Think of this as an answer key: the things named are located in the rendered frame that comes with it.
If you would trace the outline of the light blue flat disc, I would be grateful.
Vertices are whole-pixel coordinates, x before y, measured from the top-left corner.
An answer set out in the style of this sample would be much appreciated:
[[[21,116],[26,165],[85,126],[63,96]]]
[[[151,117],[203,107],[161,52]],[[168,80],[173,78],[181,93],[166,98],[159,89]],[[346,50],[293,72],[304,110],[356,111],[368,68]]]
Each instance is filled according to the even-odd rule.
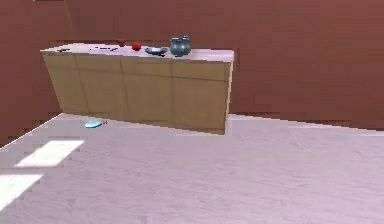
[[[107,124],[106,121],[101,121],[101,120],[92,120],[88,121],[84,124],[85,128],[97,128],[100,127],[104,124]]]

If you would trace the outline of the tan wooden counter cabinet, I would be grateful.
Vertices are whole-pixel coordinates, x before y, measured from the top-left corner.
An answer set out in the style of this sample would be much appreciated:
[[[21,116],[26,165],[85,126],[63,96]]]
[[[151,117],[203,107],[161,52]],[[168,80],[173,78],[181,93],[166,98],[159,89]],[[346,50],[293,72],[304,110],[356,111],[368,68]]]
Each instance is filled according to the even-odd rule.
[[[116,51],[89,51],[95,46]],[[58,49],[71,49],[57,52]],[[41,51],[68,114],[223,134],[234,52],[194,49],[175,57],[132,47],[73,43]]]

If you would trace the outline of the blue-grey kettle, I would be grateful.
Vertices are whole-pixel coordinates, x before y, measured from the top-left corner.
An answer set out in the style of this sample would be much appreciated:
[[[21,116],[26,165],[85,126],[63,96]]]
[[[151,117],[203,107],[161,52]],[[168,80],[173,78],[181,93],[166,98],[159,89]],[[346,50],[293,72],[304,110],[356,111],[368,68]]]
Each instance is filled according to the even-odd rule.
[[[188,55],[191,52],[191,41],[187,35],[170,39],[170,53],[176,57]]]

